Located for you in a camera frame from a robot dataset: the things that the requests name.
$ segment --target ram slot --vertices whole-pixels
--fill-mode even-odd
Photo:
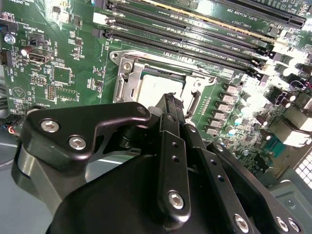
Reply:
[[[110,34],[110,38],[112,39],[119,39],[122,42],[127,41],[127,42],[131,42],[131,43],[136,43],[138,44],[138,42],[140,43],[139,45],[142,46],[147,46],[147,47],[153,47],[156,49],[162,49],[163,51],[166,52],[173,52],[179,55],[186,55],[192,59],[197,59],[197,60],[202,60],[203,62],[208,62],[208,63],[214,63],[216,66],[223,66],[229,69],[235,69],[236,71],[240,71],[240,72],[247,72],[249,71],[249,67],[244,66],[244,65],[239,65],[239,64],[235,64],[235,63],[231,63],[231,62],[227,62],[225,60],[221,60],[218,58],[213,58],[204,54],[198,54],[194,51],[189,51],[187,49],[184,48],[180,48],[180,47],[175,47],[169,44],[165,44],[163,42],[158,42],[158,41],[154,41],[154,40],[150,40],[150,39],[146,39],[143,37],[139,37],[138,35],[132,35],[132,34],[128,34],[126,32],[122,32],[119,30],[114,30],[111,34]]]
[[[215,62],[223,63],[224,61],[227,62],[232,62],[232,63],[238,63],[243,66],[248,66],[248,67],[253,67],[252,64],[252,58],[248,55],[244,55],[248,57],[250,60],[244,59],[244,58],[239,58],[236,56],[233,56],[233,52],[223,49],[223,51],[217,51],[216,49],[209,49],[205,48],[202,46],[190,44],[188,42],[185,42],[181,40],[180,38],[175,39],[171,37],[164,37],[162,32],[158,31],[159,33],[147,33],[146,31],[139,30],[137,28],[133,28],[130,26],[122,25],[122,24],[117,24],[116,25],[118,30],[122,30],[124,33],[131,34],[131,35],[136,35],[141,38],[145,38],[148,40],[155,40],[157,42],[161,42],[162,44],[168,44],[170,46],[175,46],[178,47],[179,50],[184,50],[184,51],[190,51],[192,53],[196,53],[199,55],[206,55],[210,56],[213,59],[215,59]]]
[[[166,10],[164,8],[159,8],[162,12],[167,15],[177,15],[177,17],[166,17],[165,15],[159,15],[156,13],[149,12],[144,9],[136,8],[130,6],[128,4],[123,3],[114,3],[114,8],[117,13],[121,13],[126,15],[126,13],[133,13],[137,16],[145,17],[148,19],[156,20],[159,22],[164,22],[176,27],[190,28],[191,31],[200,32],[208,36],[217,37],[219,39],[231,41],[243,46],[248,46],[251,48],[267,47],[268,43],[259,40],[258,38],[249,36],[247,34],[232,30],[230,28],[222,27],[217,24],[213,24],[210,22],[205,22],[199,19],[191,19],[183,16],[183,14],[174,13],[172,11]]]
[[[257,53],[258,46],[252,45],[252,44],[250,46],[250,44],[248,43],[246,43],[248,44],[248,46],[239,45],[237,43],[233,43],[233,42],[223,39],[226,36],[223,36],[223,37],[221,36],[221,38],[218,38],[216,36],[209,36],[204,33],[191,31],[187,27],[172,26],[171,24],[168,24],[168,23],[163,23],[157,20],[149,19],[147,17],[135,15],[132,13],[127,13],[125,11],[119,11],[119,12],[125,15],[125,18],[124,17],[116,18],[116,22],[118,23],[120,22],[122,24],[134,26],[134,27],[137,26],[140,29],[144,29],[150,32],[157,33],[160,30],[161,33],[163,33],[164,35],[171,36],[177,39],[180,39],[181,37],[183,37],[184,40],[193,39],[193,40],[196,40],[197,43],[203,43],[202,45],[204,47],[206,47],[205,44],[207,44],[208,48],[209,46],[211,46],[211,48],[214,48],[214,46],[218,46],[218,47],[221,47],[222,49],[229,48],[231,51],[240,52],[243,54],[250,55],[250,54]]]

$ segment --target pcie slot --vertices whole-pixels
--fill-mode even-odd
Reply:
[[[242,66],[239,64],[223,61],[223,60],[213,58],[213,57],[209,57],[209,56],[202,55],[202,54],[197,54],[197,53],[194,53],[192,51],[188,51],[188,50],[183,49],[183,48],[174,47],[174,46],[162,43],[162,42],[148,40],[148,39],[138,37],[136,35],[130,35],[130,34],[118,31],[118,30],[114,30],[110,34],[110,38],[111,39],[118,39],[118,40],[121,40],[122,42],[129,42],[129,43],[138,44],[138,45],[141,45],[144,47],[146,47],[146,46],[152,47],[152,48],[155,48],[157,50],[164,51],[165,53],[170,52],[170,53],[174,53],[176,55],[187,56],[191,59],[195,59],[195,60],[198,60],[198,61],[201,61],[204,63],[215,64],[216,66],[223,66],[224,68],[232,69],[232,70],[235,70],[237,72],[246,73],[249,70],[249,67],[247,67],[247,66]]]
[[[246,5],[248,8],[253,9],[255,11],[258,11],[259,13],[271,15],[274,18],[283,19],[285,21],[289,21],[294,24],[301,25],[301,27],[304,25],[304,23],[307,21],[305,18],[288,13],[286,11],[279,10],[277,8],[258,3],[256,1],[252,0],[213,0],[220,3],[223,2],[240,2],[240,4]]]
[[[190,28],[191,31],[201,32],[201,33],[203,33],[205,35],[208,35],[208,36],[215,36],[215,37],[218,37],[220,39],[232,41],[232,42],[235,42],[235,43],[243,45],[243,46],[248,46],[250,48],[257,48],[258,45],[262,45],[263,47],[268,45],[266,42],[260,41],[258,38],[255,38],[255,37],[246,35],[244,33],[232,30],[230,28],[222,27],[220,25],[213,24],[213,23],[210,23],[210,22],[205,22],[205,21],[201,21],[201,20],[197,20],[197,19],[192,19],[194,22],[196,22],[197,25],[205,24],[207,26],[220,28],[220,29],[226,31],[230,35],[232,34],[232,35],[235,35],[237,37],[244,38],[244,39],[241,40],[241,39],[237,39],[237,38],[234,38],[234,37],[230,37],[230,36],[218,33],[218,32],[214,32],[214,31],[208,30],[208,29],[203,28],[203,27],[195,26],[195,25],[187,23],[187,22],[183,22],[183,21],[179,21],[179,20],[176,20],[176,19],[173,19],[173,18],[166,17],[166,16],[158,15],[158,14],[155,14],[155,13],[143,10],[143,9],[139,9],[139,8],[127,5],[127,4],[116,3],[116,2],[114,2],[114,4],[115,4],[114,7],[115,7],[115,10],[116,10],[117,13],[122,13],[122,14],[125,13],[125,12],[127,12],[127,13],[134,13],[135,15],[141,16],[141,17],[143,17],[145,19],[157,20],[157,21],[160,21],[160,22],[168,23],[168,24],[176,26],[176,27]],[[154,7],[156,9],[159,8],[159,10],[161,10],[162,12],[167,13],[167,14],[179,15],[178,13],[166,10],[164,8],[161,8],[161,7],[157,7],[157,6],[154,6]]]
[[[145,31],[149,31],[149,32],[152,32],[152,33],[157,33],[159,35],[168,36],[168,37],[171,37],[173,39],[181,40],[181,41],[184,41],[184,42],[189,42],[189,43],[191,43],[193,45],[200,45],[200,46],[203,46],[203,47],[205,47],[207,49],[215,50],[215,51],[221,52],[223,54],[236,56],[236,57],[238,57],[240,59],[251,60],[253,58],[253,57],[251,57],[249,55],[242,54],[242,53],[239,53],[237,51],[233,51],[233,50],[229,50],[229,49],[226,49],[226,48],[223,48],[223,47],[219,47],[219,46],[216,46],[216,45],[213,45],[213,44],[209,44],[209,43],[204,42],[204,41],[199,41],[199,40],[196,40],[194,38],[189,38],[189,37],[185,37],[185,36],[182,36],[182,35],[178,35],[178,34],[175,34],[173,32],[170,32],[170,31],[162,30],[162,29],[159,29],[159,28],[146,27],[145,24],[141,24],[141,23],[138,23],[138,22],[133,22],[133,21],[129,21],[129,20],[126,20],[126,19],[122,19],[122,18],[121,19],[116,18],[116,22],[117,22],[117,24],[114,24],[114,26],[120,26],[120,27],[123,27],[125,25],[131,26],[131,27],[138,28],[138,29],[145,30]],[[246,50],[246,48],[237,47],[236,45],[233,45],[233,47],[241,48],[242,50]]]
[[[304,26],[304,23],[306,21],[304,18],[297,17],[297,16],[292,15],[290,13],[284,14],[285,12],[280,11],[280,10],[276,11],[276,12],[279,12],[279,14],[278,14],[275,11],[270,11],[269,6],[265,7],[265,5],[263,5],[263,4],[253,2],[250,0],[242,0],[242,2],[238,2],[237,0],[213,0],[213,1],[218,2],[218,3],[225,5],[225,6],[232,7],[232,8],[237,9],[237,10],[241,10],[241,11],[249,13],[251,15],[260,16],[264,19],[279,23],[281,25],[284,25],[284,26],[290,27],[290,28],[301,29]],[[187,8],[184,8],[181,6],[177,7],[176,5],[173,5],[167,1],[159,0],[159,2],[165,2],[166,5],[174,6],[174,7],[179,8],[179,9],[190,11]]]
[[[251,63],[252,59],[249,56],[248,56],[248,58],[250,58],[250,60],[238,58],[238,57],[235,57],[231,54],[226,54],[226,53],[230,53],[230,51],[228,51],[228,50],[227,51],[224,50],[224,51],[220,52],[220,51],[217,51],[215,49],[209,49],[209,48],[205,48],[202,46],[190,44],[188,42],[182,41],[181,39],[174,39],[174,38],[170,38],[170,37],[165,37],[162,35],[161,32],[159,32],[158,34],[157,33],[147,33],[146,31],[142,31],[142,30],[139,30],[139,29],[136,29],[136,28],[133,28],[130,26],[122,25],[122,24],[117,25],[117,27],[125,29],[125,31],[123,31],[124,33],[135,35],[137,37],[145,38],[145,39],[152,40],[152,41],[161,42],[160,45],[168,44],[168,45],[171,45],[174,47],[178,47],[179,50],[181,49],[184,51],[188,51],[188,52],[212,57],[213,59],[215,59],[215,62],[222,63],[222,62],[226,61],[226,62],[232,62],[235,64],[238,63],[238,64],[243,65],[243,66],[253,67],[253,64]]]
[[[187,35],[188,33],[190,33],[190,34],[197,35],[198,37],[203,37],[203,38],[205,38],[205,40],[210,40],[210,41],[226,44],[228,46],[235,48],[237,51],[240,51],[242,53],[244,53],[244,52],[257,53],[258,46],[253,45],[253,44],[248,43],[248,42],[244,42],[244,41],[242,41],[243,42],[242,44],[244,44],[244,45],[240,45],[238,43],[233,43],[233,42],[231,42],[231,41],[233,41],[233,40],[231,40],[233,38],[226,36],[226,35],[210,32],[210,31],[208,31],[208,33],[211,33],[212,35],[208,35],[208,33],[206,33],[206,34],[202,33],[201,29],[197,28],[197,27],[192,27],[191,29],[189,29],[187,26],[173,26],[173,25],[168,24],[168,23],[163,23],[163,22],[160,22],[158,20],[153,20],[153,19],[149,19],[149,18],[144,17],[144,16],[135,15],[135,14],[123,11],[123,10],[119,10],[118,12],[122,13],[123,15],[126,15],[127,17],[132,16],[135,19],[141,19],[141,22],[148,20],[148,22],[151,25],[157,25],[157,26],[160,26],[163,28],[169,28],[170,29],[170,30],[163,30],[164,32],[176,31],[176,32],[181,32],[180,35]],[[116,18],[116,21],[124,23],[124,24],[130,24],[132,19]],[[153,28],[153,27],[150,27],[150,25],[147,26],[146,24],[143,24],[143,23],[140,23],[140,24],[142,26],[144,26],[145,30],[149,30],[149,29]]]

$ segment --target green circuit board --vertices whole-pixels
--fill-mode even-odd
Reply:
[[[3,0],[1,19],[14,27],[14,31],[1,33],[1,49],[10,56],[6,58],[9,62],[6,60],[3,64],[10,113],[25,115],[34,105],[53,109],[112,103],[118,66],[109,54],[131,49],[144,51],[197,65],[216,77],[214,85],[204,88],[191,122],[205,142],[225,141],[251,169],[254,157],[267,145],[260,134],[263,128],[254,117],[269,115],[270,123],[285,112],[280,106],[265,107],[272,88],[295,95],[299,92],[291,91],[287,79],[276,69],[267,72],[265,85],[247,74],[250,70],[262,73],[255,68],[255,59],[268,64],[259,48],[271,50],[283,46],[287,50],[281,59],[294,54],[295,58],[302,59],[301,63],[310,63],[311,3],[307,0],[254,1],[305,18],[303,28],[296,28],[299,23],[289,27],[277,19],[233,8],[218,0],[156,2],[217,20],[228,27],[140,0]],[[246,30],[267,40],[248,35]],[[14,43],[7,42],[8,34]],[[30,45],[32,51],[27,56],[21,54]],[[283,61],[279,63],[274,61],[271,67],[278,67]],[[301,75],[296,68],[294,73]],[[207,133],[209,119],[221,100],[224,85],[228,84],[237,87],[235,98],[229,103],[232,108],[226,112],[220,130],[216,134]],[[242,114],[237,108],[245,104],[242,100],[245,93],[263,97],[248,114]],[[248,123],[236,126],[231,119],[233,115]],[[234,136],[228,133],[228,126],[236,129]]]

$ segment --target cable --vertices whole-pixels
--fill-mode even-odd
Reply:
[[[295,88],[295,86],[292,85],[293,83],[299,83],[300,85],[302,85],[302,88]],[[298,80],[293,80],[293,81],[290,82],[290,84],[289,84],[289,88],[290,88],[292,91],[295,91],[295,90],[304,90],[305,87],[306,87],[306,85],[303,84],[303,83],[301,83],[301,82],[298,81]]]
[[[12,164],[13,162],[14,162],[14,159],[11,159],[11,160],[3,162],[3,163],[0,163],[0,169],[2,169],[5,166],[8,166],[8,165]]]
[[[13,126],[8,127],[8,132],[10,134],[15,134],[15,130],[13,130]]]

